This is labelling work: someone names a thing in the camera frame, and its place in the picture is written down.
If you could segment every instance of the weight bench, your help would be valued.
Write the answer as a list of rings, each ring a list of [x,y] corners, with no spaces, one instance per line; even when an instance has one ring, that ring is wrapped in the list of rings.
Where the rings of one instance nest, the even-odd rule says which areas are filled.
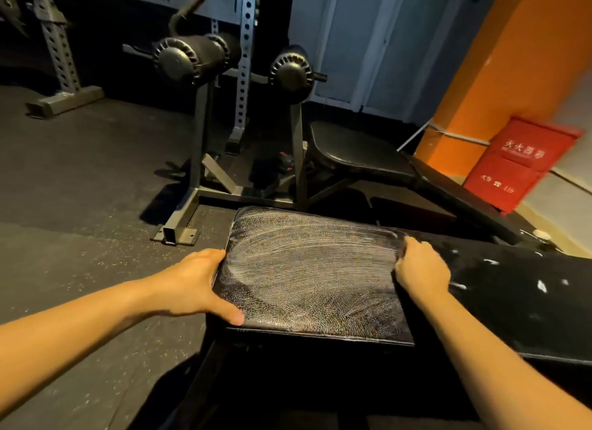
[[[270,407],[477,419],[432,328],[391,277],[405,234],[431,242],[452,273],[449,291],[477,319],[592,403],[591,260],[247,207],[213,284],[246,320],[235,328],[207,316],[174,428],[203,428],[220,406],[214,419],[238,421],[212,428]]]
[[[490,204],[389,142],[324,121],[313,121],[309,132],[307,155],[326,171],[407,187],[511,245],[522,241],[520,231]]]

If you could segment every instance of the wall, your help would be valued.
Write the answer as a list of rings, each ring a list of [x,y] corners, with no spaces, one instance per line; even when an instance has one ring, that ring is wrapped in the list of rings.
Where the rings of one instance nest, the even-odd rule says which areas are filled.
[[[448,132],[490,140],[513,114],[550,119],[592,60],[590,0],[495,0],[434,116]],[[466,176],[484,147],[426,133],[416,155]]]
[[[592,70],[559,107],[553,121],[586,130],[556,166],[578,184],[592,185]],[[549,173],[526,197],[524,204],[592,252],[591,193]]]

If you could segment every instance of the orange pillar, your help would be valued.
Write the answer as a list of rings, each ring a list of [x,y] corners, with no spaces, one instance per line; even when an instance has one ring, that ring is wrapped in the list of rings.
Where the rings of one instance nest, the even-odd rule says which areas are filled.
[[[495,0],[434,123],[489,141],[512,115],[550,119],[592,61],[591,27],[590,0]],[[484,150],[428,131],[416,156],[467,176]]]

